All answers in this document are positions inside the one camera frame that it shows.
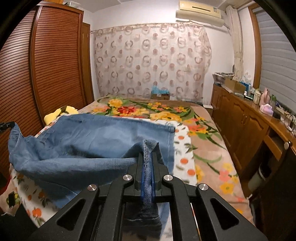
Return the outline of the brown louvered wardrobe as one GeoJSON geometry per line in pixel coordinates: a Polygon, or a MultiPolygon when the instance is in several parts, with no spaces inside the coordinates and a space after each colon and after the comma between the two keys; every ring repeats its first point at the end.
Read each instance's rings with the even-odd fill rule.
{"type": "Polygon", "coordinates": [[[1,121],[14,121],[25,136],[44,126],[45,115],[94,100],[90,25],[80,9],[40,2],[1,49],[1,121]]]}

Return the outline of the grey window roller blind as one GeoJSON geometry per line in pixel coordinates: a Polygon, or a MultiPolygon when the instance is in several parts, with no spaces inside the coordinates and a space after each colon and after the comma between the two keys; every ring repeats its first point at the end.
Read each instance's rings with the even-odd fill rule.
{"type": "Polygon", "coordinates": [[[255,13],[261,40],[261,76],[259,89],[269,90],[276,100],[295,112],[295,50],[281,28],[262,8],[255,13]]]}

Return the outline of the stack of papers basket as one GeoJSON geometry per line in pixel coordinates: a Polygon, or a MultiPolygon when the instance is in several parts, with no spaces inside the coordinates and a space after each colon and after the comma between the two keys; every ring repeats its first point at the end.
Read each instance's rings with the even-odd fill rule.
{"type": "Polygon", "coordinates": [[[215,84],[223,85],[226,78],[232,79],[234,77],[234,73],[215,72],[212,76],[215,84]]]}

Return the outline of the floral brown blanket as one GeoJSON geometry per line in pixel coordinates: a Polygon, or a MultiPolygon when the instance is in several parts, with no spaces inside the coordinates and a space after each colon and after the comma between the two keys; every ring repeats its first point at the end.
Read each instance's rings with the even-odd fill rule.
{"type": "Polygon", "coordinates": [[[80,113],[136,118],[175,126],[173,175],[190,185],[208,184],[247,220],[253,221],[238,173],[208,111],[197,104],[106,96],[80,113]]]}

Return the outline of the orange print white bedsheet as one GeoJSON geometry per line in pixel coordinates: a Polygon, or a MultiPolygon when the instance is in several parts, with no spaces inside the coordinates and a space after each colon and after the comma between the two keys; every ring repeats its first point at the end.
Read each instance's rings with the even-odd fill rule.
{"type": "MultiPolygon", "coordinates": [[[[176,121],[149,120],[139,118],[141,123],[148,122],[155,125],[174,126],[174,168],[172,173],[190,185],[197,184],[195,174],[195,162],[192,151],[191,138],[188,136],[188,127],[176,121]]],[[[9,166],[9,181],[4,190],[1,190],[1,215],[7,214],[14,216],[16,211],[23,204],[25,213],[33,221],[34,225],[40,227],[49,220],[59,208],[45,196],[45,204],[42,204],[39,194],[44,194],[42,189],[26,176],[20,175],[9,166]]]]}

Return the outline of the blue denim pants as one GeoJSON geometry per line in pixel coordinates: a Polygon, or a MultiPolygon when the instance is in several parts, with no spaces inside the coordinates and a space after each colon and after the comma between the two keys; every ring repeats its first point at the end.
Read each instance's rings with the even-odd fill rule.
{"type": "Polygon", "coordinates": [[[172,125],[95,114],[60,117],[38,137],[24,137],[14,126],[8,140],[9,160],[16,171],[34,180],[58,208],[89,184],[111,183],[144,158],[142,199],[127,207],[126,224],[161,232],[168,206],[152,199],[152,154],[169,171],[174,168],[172,125]]]}

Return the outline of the yellow pikachu plush toy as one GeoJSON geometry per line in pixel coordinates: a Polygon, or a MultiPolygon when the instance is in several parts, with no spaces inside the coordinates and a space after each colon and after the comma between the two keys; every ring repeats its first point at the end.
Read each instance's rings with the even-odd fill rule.
{"type": "Polygon", "coordinates": [[[65,114],[73,115],[73,114],[79,114],[79,112],[74,107],[65,105],[65,106],[62,106],[61,108],[55,110],[53,113],[47,114],[44,117],[44,122],[46,125],[49,125],[55,119],[57,119],[58,117],[60,117],[62,115],[65,115],[65,114]]]}

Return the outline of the beige tied side curtain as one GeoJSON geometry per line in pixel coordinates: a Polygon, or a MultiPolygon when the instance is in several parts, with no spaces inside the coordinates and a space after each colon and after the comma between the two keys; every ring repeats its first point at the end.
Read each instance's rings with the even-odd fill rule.
{"type": "Polygon", "coordinates": [[[241,22],[237,9],[227,6],[226,14],[229,20],[230,34],[234,51],[234,77],[236,81],[240,81],[243,77],[243,39],[241,22]]]}

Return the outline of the brown wooden sideboard cabinet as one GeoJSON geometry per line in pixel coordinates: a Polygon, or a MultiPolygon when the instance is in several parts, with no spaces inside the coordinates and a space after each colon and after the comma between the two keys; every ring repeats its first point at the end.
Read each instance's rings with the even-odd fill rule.
{"type": "Polygon", "coordinates": [[[213,85],[212,119],[224,139],[246,197],[250,180],[264,169],[268,182],[287,160],[295,160],[295,137],[282,121],[263,114],[250,100],[213,85]]]}

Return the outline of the circle pattern sheer curtain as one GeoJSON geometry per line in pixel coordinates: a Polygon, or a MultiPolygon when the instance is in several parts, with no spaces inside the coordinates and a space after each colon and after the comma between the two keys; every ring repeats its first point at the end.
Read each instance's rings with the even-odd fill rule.
{"type": "Polygon", "coordinates": [[[94,31],[101,96],[150,98],[155,85],[167,89],[172,99],[201,102],[211,58],[201,25],[138,24],[94,31]]]}

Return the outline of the brown cardboard box on cabinet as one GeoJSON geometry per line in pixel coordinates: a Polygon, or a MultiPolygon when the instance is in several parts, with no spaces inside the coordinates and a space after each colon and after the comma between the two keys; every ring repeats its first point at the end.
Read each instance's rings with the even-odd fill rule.
{"type": "Polygon", "coordinates": [[[231,91],[232,93],[243,94],[246,91],[245,85],[243,85],[242,83],[236,80],[232,80],[230,78],[225,79],[224,87],[226,87],[227,90],[231,91]]]}

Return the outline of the pink bottle on cabinet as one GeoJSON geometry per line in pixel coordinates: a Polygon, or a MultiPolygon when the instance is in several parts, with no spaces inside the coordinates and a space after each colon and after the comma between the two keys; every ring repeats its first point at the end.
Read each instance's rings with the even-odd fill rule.
{"type": "Polygon", "coordinates": [[[259,105],[263,106],[263,105],[269,104],[269,102],[270,102],[269,89],[265,88],[260,97],[259,105]]]}

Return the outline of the white wall air conditioner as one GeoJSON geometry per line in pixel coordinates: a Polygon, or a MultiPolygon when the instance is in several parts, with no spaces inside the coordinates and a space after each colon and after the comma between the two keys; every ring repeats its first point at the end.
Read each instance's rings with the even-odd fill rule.
{"type": "Polygon", "coordinates": [[[206,23],[216,27],[222,27],[225,23],[218,8],[193,1],[179,1],[176,18],[206,23]]]}

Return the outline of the pink tissue pack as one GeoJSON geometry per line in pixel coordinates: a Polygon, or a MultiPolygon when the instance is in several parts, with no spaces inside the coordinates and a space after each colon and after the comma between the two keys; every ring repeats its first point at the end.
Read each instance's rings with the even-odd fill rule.
{"type": "Polygon", "coordinates": [[[260,111],[268,116],[273,116],[273,107],[270,106],[269,104],[261,105],[260,106],[260,111]]]}

